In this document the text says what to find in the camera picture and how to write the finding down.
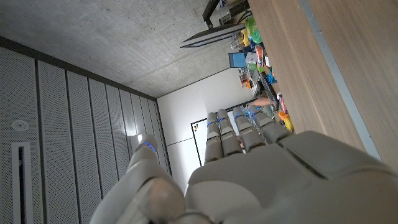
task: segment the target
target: white wall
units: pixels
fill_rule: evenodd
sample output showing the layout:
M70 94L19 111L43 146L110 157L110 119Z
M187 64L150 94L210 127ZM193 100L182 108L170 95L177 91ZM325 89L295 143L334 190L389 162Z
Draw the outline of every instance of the white wall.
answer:
M206 118L210 112L250 99L250 90L241 87L237 68L229 68L157 99L173 178L183 190L191 173L200 166L195 142L185 141L193 138L190 124Z

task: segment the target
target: concrete ceiling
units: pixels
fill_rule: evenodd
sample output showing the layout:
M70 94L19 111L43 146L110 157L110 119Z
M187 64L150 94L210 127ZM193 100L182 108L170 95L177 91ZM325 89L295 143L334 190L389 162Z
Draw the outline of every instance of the concrete ceiling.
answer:
M180 49L207 2L7 0L0 35L157 98L229 67L230 40Z

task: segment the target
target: cable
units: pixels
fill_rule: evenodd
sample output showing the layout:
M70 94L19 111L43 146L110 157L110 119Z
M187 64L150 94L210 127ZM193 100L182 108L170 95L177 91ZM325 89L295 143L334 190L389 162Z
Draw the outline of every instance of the cable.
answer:
M250 14L250 15L245 16L244 18L241 18L241 19L238 21L238 23L242 22L245 18L251 17L251 16L253 16L253 14Z
M241 18L239 19L239 22L238 22L238 23L242 22L242 18L243 18L247 13L251 13L251 10L246 11L246 12L241 16Z

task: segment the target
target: blue led light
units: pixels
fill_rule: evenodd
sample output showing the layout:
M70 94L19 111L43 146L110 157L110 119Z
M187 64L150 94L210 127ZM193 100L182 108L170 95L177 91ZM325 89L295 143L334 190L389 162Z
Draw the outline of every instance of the blue led light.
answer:
M156 150L155 150L155 148L151 145L151 144L149 144L149 142L144 142L147 146L149 146L154 152L156 152Z

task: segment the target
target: acoustic panel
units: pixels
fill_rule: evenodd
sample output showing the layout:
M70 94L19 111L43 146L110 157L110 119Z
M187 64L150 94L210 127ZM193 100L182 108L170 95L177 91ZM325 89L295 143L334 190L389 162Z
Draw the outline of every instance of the acoustic panel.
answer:
M109 115L111 118L116 165L118 168L119 178L121 178L127 171L130 157L127 148L126 132L124 130L119 89L106 85L106 95L108 97Z
M157 123L159 124L159 129L160 129L160 139L162 141L163 149L164 149L164 154L165 154L165 160L167 164L167 171L169 172L170 175L172 175L171 167L170 167L170 161L169 161L169 154L167 152L167 146L165 145L165 139L163 136L163 129L162 129L162 122L160 121L160 113L159 113L159 108L157 107L157 103L155 103L155 109L156 109L156 118L157 118Z
M152 126L154 128L154 136L157 140L157 156L159 158L159 164L164 168L164 170L168 172L169 170L167 169L165 149L162 138L160 136L159 124L157 122L155 102L148 100L148 104L149 104L150 119L152 121Z
M132 110L134 112L134 119L136 121L137 134L145 134L144 115L142 114L140 97L134 94L130 94Z
M89 80L91 106L98 153L98 167L101 177L102 194L105 196L118 181L116 159L113 149L111 122L105 84Z
M142 114L144 116L146 133L154 134L154 129L152 127L152 121L150 120L150 111L149 111L148 100L145 98L142 98L142 97L140 97L140 100L141 100Z
M101 189L88 80L73 72L67 74L80 217L82 223L89 223L101 201Z
M134 112L132 111L130 93L119 90L120 100L122 104L122 112L124 118L124 127L126 128L126 136L135 136L137 134L136 121L134 120ZM132 155L131 145L127 144L130 155Z
M30 142L33 223L43 223L39 127L34 59L0 47L0 223L12 223L11 143ZM26 131L11 124L24 120Z
M65 71L38 62L47 223L78 223Z

